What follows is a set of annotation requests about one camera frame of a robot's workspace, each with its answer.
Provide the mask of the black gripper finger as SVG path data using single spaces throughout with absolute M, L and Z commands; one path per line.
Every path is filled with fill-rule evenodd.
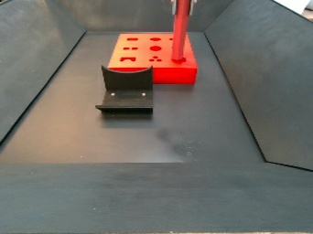
M 189 12 L 188 12 L 188 15 L 191 16 L 192 15 L 192 10 L 193 10 L 193 5 L 196 4 L 196 0 L 191 0 L 189 1 Z

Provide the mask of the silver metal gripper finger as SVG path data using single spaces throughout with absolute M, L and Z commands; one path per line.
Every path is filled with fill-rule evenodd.
M 177 0 L 169 0 L 169 2 L 172 4 L 172 15 L 175 15 L 177 11 Z

